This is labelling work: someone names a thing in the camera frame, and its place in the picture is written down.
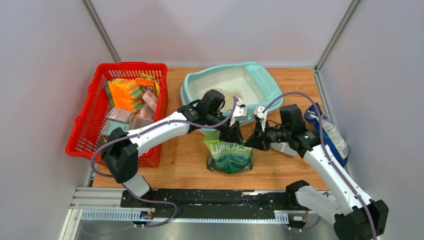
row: blue bag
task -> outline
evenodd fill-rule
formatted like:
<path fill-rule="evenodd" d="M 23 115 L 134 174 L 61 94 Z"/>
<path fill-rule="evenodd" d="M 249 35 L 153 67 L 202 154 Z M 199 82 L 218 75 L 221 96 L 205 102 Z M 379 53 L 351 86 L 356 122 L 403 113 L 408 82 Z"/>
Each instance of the blue bag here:
<path fill-rule="evenodd" d="M 345 140 L 340 135 L 334 123 L 321 111 L 320 105 L 316 102 L 316 106 L 319 110 L 319 115 L 321 115 L 322 120 L 322 135 L 325 143 L 329 146 L 332 154 L 335 159 L 340 163 L 344 168 L 348 163 L 348 145 Z M 303 118 L 310 124 L 312 124 L 315 129 L 320 130 L 320 125 L 318 122 L 318 114 L 315 110 L 314 105 L 311 105 L 306 111 Z"/>

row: green bag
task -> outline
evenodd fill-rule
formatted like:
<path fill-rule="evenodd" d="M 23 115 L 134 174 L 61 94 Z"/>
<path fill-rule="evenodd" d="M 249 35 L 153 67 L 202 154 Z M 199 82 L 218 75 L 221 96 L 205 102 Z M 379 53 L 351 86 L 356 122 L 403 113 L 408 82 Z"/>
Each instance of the green bag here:
<path fill-rule="evenodd" d="M 210 152 L 206 160 L 207 169 L 227 174 L 252 170 L 252 149 L 237 143 L 220 141 L 219 136 L 218 132 L 213 131 L 204 135 L 203 142 Z"/>

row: metal frame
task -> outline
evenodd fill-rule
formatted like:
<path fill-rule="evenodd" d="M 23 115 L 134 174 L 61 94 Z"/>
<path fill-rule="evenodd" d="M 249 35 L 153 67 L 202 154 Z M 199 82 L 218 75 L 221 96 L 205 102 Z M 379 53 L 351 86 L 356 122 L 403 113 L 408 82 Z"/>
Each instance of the metal frame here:
<path fill-rule="evenodd" d="M 87 9 L 88 15 L 90 15 L 91 20 L 93 21 L 95 27 L 97 28 L 98 33 L 103 39 L 103 42 L 106 45 L 106 48 L 109 51 L 110 55 L 112 56 L 113 60 L 115 61 L 115 63 L 120 63 L 121 59 L 118 55 L 118 52 L 115 49 L 114 45 L 112 44 L 111 38 L 106 32 L 105 27 L 103 27 L 102 21 L 100 21 L 99 15 L 97 14 L 92 1 L 91 0 L 81 0 L 81 1 L 84 4 L 85 8 Z"/>
<path fill-rule="evenodd" d="M 339 37 L 342 35 L 343 31 L 345 30 L 352 16 L 355 14 L 356 9 L 358 8 L 361 2 L 362 0 L 352 0 L 352 2 L 350 3 L 346 13 L 341 19 L 341 22 L 339 23 L 339 25 L 337 26 L 337 29 L 335 30 L 333 36 L 331 37 L 330 42 L 328 43 L 327 47 L 322 53 L 321 58 L 319 59 L 318 63 L 315 66 L 315 70 L 317 72 L 319 72 L 323 68 L 324 63 L 326 62 L 328 56 L 333 50 L 333 47 L 336 45 L 337 41 L 339 40 Z"/>
<path fill-rule="evenodd" d="M 103 24 L 96 13 L 95 7 L 91 0 L 81 0 L 87 9 L 88 14 L 93 20 L 104 44 L 107 47 L 110 55 L 116 63 L 121 61 L 115 47 L 112 44 Z M 330 103 L 327 99 L 327 91 L 323 84 L 323 79 L 320 70 L 324 66 L 328 56 L 330 55 L 333 47 L 337 43 L 341 34 L 345 30 L 350 19 L 353 17 L 356 9 L 362 0 L 352 0 L 346 13 L 344 14 L 340 24 L 334 32 L 331 40 L 325 48 L 321 58 L 316 66 L 313 68 L 316 85 L 321 97 L 323 108 L 326 115 L 334 121 L 334 115 L 331 110 Z M 122 208 L 121 197 L 124 188 L 103 188 L 103 187 L 89 187 L 91 186 L 93 178 L 90 178 L 88 187 L 77 187 L 73 196 L 69 211 L 67 213 L 65 222 L 59 239 L 73 240 L 77 234 L 77 229 L 80 220 L 115 220 L 115 221 L 136 221 L 140 220 L 138 216 L 140 212 L 148 212 L 150 208 Z M 264 191 L 259 190 L 255 192 L 246 192 L 247 195 L 266 194 L 271 192 L 285 192 L 285 191 Z M 195 222 L 195 223 L 260 223 L 260 224 L 281 224 L 288 219 L 288 214 L 301 214 L 303 211 L 275 211 L 275 220 L 259 219 L 255 220 L 227 220 L 227 219 L 178 219 L 176 222 Z M 163 219 L 154 219 L 153 221 L 163 221 Z"/>

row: small box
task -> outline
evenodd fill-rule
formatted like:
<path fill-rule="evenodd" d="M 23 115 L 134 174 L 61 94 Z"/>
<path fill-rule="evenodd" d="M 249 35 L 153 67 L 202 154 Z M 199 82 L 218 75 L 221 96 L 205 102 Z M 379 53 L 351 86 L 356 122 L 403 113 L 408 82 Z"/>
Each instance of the small box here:
<path fill-rule="evenodd" d="M 117 128 L 121 128 L 124 132 L 128 131 L 131 129 L 131 126 L 133 124 L 125 124 L 125 123 L 121 123 L 121 122 L 116 122 L 116 121 L 111 121 L 111 120 L 107 120 L 106 123 L 104 124 L 103 128 L 101 129 L 101 134 L 105 135 L 105 136 L 109 136 L 111 135 L 112 131 L 117 129 Z"/>
<path fill-rule="evenodd" d="M 109 83 L 111 81 L 104 82 L 104 90 L 106 91 L 107 98 L 109 98 L 109 104 L 113 108 L 115 107 L 114 100 L 112 99 L 111 89 L 109 88 Z"/>
<path fill-rule="evenodd" d="M 128 124 L 133 120 L 134 115 L 132 111 L 113 107 L 106 115 L 106 118 L 118 123 Z"/>
<path fill-rule="evenodd" d="M 156 109 L 158 108 L 158 98 L 155 96 L 155 94 L 153 94 L 152 91 L 147 90 L 144 94 L 143 94 L 143 100 L 144 102 L 149 105 L 149 107 L 151 107 L 151 109 L 154 110 L 154 112 L 156 113 Z"/>
<path fill-rule="evenodd" d="M 145 93 L 147 90 L 150 90 L 156 94 L 155 82 L 153 80 L 145 79 L 145 78 L 136 78 L 135 82 L 141 88 L 141 91 L 143 93 Z"/>
<path fill-rule="evenodd" d="M 150 109 L 147 104 L 145 104 L 139 113 L 135 115 L 134 124 L 132 125 L 132 129 L 139 129 L 146 127 L 147 125 L 152 124 L 155 118 L 155 113 Z"/>
<path fill-rule="evenodd" d="M 115 78 L 108 85 L 114 98 L 137 99 L 143 95 L 134 79 Z"/>
<path fill-rule="evenodd" d="M 147 74 L 144 74 L 144 73 L 141 73 L 139 78 L 140 79 L 153 80 L 153 82 L 154 82 L 154 91 L 152 91 L 152 92 L 154 92 L 154 94 L 156 95 L 156 97 L 159 98 L 159 93 L 161 92 L 161 83 L 160 83 L 160 81 L 157 80 L 156 77 L 151 76 L 151 75 L 147 75 Z"/>
<path fill-rule="evenodd" d="M 140 112 L 140 109 L 143 107 L 142 98 L 128 99 L 113 97 L 113 103 L 115 104 L 116 108 L 125 109 L 134 113 Z"/>

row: white wall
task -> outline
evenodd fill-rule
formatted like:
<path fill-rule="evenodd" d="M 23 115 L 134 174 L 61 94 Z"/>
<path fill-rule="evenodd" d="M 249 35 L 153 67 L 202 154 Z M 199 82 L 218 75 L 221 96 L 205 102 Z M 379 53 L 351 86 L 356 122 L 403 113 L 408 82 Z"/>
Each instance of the white wall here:
<path fill-rule="evenodd" d="M 423 238 L 423 13 L 362 1 L 321 72 L 351 174 L 389 207 L 384 240 Z"/>
<path fill-rule="evenodd" d="M 112 59 L 78 0 L 2 0 L 0 33 L 0 239 L 57 239 L 89 173 L 65 145 Z"/>
<path fill-rule="evenodd" d="M 92 0 L 122 61 L 314 66 L 351 0 Z"/>

